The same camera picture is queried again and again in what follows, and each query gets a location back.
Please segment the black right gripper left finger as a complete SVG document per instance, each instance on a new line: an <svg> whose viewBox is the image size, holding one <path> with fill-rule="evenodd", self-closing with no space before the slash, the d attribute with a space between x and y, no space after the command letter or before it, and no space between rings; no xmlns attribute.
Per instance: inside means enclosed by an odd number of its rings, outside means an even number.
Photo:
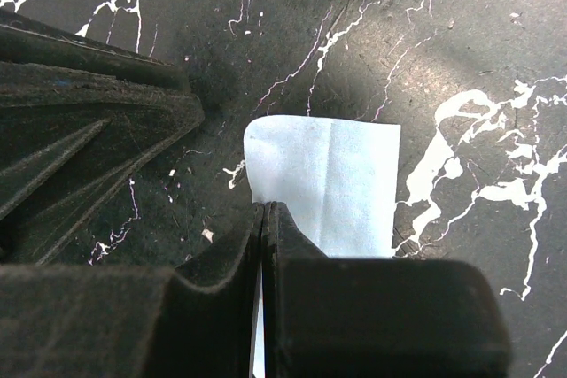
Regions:
<svg viewBox="0 0 567 378"><path fill-rule="evenodd" d="M3 266L2 376L251 376L263 215L176 268Z"/></svg>

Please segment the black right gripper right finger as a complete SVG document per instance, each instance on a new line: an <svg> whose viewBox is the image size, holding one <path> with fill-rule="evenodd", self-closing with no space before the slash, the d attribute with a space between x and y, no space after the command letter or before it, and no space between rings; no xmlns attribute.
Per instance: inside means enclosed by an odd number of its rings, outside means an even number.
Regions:
<svg viewBox="0 0 567 378"><path fill-rule="evenodd" d="M268 377L505 377L493 291L453 260L329 258L287 206L264 215Z"/></svg>

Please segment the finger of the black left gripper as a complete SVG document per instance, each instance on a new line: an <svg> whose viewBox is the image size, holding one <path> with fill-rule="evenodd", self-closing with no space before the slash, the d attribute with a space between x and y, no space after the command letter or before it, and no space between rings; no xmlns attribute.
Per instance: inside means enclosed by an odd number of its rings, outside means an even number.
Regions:
<svg viewBox="0 0 567 378"><path fill-rule="evenodd" d="M130 176L203 118L187 89L2 63L1 260L51 261Z"/></svg>
<svg viewBox="0 0 567 378"><path fill-rule="evenodd" d="M167 62L1 11L1 93L109 91L189 95L184 72Z"/></svg>

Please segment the light blue cleaning cloth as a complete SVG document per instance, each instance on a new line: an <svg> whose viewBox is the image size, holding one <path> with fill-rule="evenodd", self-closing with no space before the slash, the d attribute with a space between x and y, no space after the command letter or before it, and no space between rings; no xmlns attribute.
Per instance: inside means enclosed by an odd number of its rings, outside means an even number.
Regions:
<svg viewBox="0 0 567 378"><path fill-rule="evenodd" d="M255 203L287 206L300 232L335 258L390 258L399 125L274 115L244 132Z"/></svg>

